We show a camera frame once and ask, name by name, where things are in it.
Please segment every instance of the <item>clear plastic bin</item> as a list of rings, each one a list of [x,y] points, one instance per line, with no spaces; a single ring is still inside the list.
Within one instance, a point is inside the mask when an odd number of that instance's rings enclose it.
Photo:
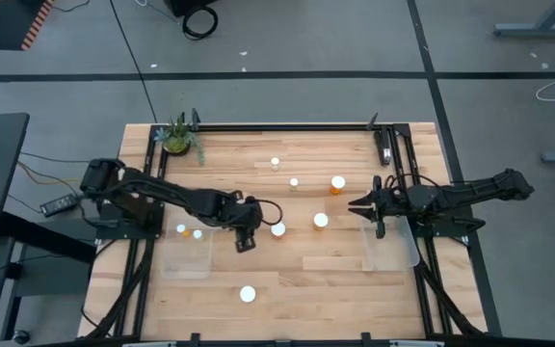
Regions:
[[[374,271],[401,271],[419,263],[406,217],[384,218],[385,235],[376,238],[376,224],[361,219],[360,230],[367,255],[367,263]]]
[[[189,235],[177,232],[178,225],[185,225]],[[202,231],[202,238],[196,239],[193,231]],[[162,276],[168,279],[199,280],[211,274],[211,254],[213,234],[222,230],[208,227],[184,211],[177,211],[171,217],[166,229],[166,241],[162,259]]]

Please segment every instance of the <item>desk leg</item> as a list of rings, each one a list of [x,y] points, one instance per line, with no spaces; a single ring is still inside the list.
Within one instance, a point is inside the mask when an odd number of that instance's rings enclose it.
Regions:
[[[0,236],[11,236],[26,245],[69,256],[88,264],[93,262],[95,256],[95,246],[28,222],[8,212],[1,214]]]
[[[496,24],[496,36],[555,36],[555,4],[535,24]]]

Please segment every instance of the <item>floor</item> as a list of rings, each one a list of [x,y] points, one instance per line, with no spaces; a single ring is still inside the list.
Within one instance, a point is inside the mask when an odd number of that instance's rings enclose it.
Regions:
[[[436,121],[454,176],[455,159],[465,178],[522,171],[537,190],[531,199],[473,210],[488,222],[479,235],[503,335],[555,339],[555,165],[540,160],[555,149],[555,102],[535,99],[555,80],[555,39],[491,33],[494,23],[536,20],[552,0],[218,1],[218,30],[201,41],[185,40],[179,19],[134,0],[114,3],[158,121],[192,107],[203,121],[229,122],[365,121],[378,112],[379,120]],[[417,42],[421,28],[426,44]],[[432,69],[455,73],[427,79]],[[31,115],[25,151],[113,157],[127,123],[154,121],[136,73],[108,1],[54,11],[31,50],[0,51],[0,113]],[[23,162],[65,178],[84,171]],[[32,206],[65,193],[21,171],[11,189]],[[43,221],[13,200],[6,209]],[[81,291],[27,300],[17,327],[32,333],[30,345],[71,340],[83,299]]]

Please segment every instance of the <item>wooden tabletop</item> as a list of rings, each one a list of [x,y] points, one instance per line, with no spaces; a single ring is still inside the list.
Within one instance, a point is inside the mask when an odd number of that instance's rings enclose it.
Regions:
[[[127,166],[142,169],[149,128],[149,124],[126,126],[119,159]],[[410,129],[420,173],[448,183],[435,125],[416,122]],[[256,232],[256,249],[238,254],[233,232],[214,233],[208,278],[181,279],[170,268],[173,247],[167,237],[172,235],[168,220],[187,215],[167,206],[165,234],[156,243],[151,266],[143,340],[187,340],[191,333],[201,333],[205,340],[358,339],[362,332],[370,332],[373,338],[424,337],[412,269],[370,271],[360,218],[347,211],[348,201],[369,191],[374,174],[394,174],[392,166],[380,165],[371,132],[225,132],[200,137],[206,165],[198,165],[194,149],[184,157],[170,157],[166,180],[189,188],[242,190],[245,195],[274,200],[283,209],[286,235],[276,240],[262,225]],[[153,175],[159,155],[156,150]],[[270,163],[275,156],[280,159],[276,172]],[[330,179],[338,174],[347,184],[342,194],[333,196]],[[300,181],[297,192],[289,191],[292,177]],[[278,215],[271,205],[263,205],[263,211],[267,220]],[[312,228],[318,212],[330,219],[323,231]],[[446,238],[435,242],[445,289],[471,323],[484,330],[466,248]],[[93,266],[85,311],[94,321],[104,316],[121,290],[128,247],[128,241],[119,240]],[[245,285],[256,289],[250,304],[239,297]],[[435,329],[440,332],[429,287],[428,293]],[[130,303],[127,333],[136,297]],[[83,320],[79,335],[92,328]]]

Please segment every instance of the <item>green plant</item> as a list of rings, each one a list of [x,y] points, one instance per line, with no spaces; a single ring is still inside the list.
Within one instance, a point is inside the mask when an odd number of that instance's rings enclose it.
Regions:
[[[183,151],[187,146],[194,146],[197,149],[198,163],[204,165],[204,146],[198,135],[190,130],[190,124],[183,122],[183,117],[179,117],[177,123],[171,119],[170,125],[159,128],[154,140],[162,141],[164,148],[174,153]]]

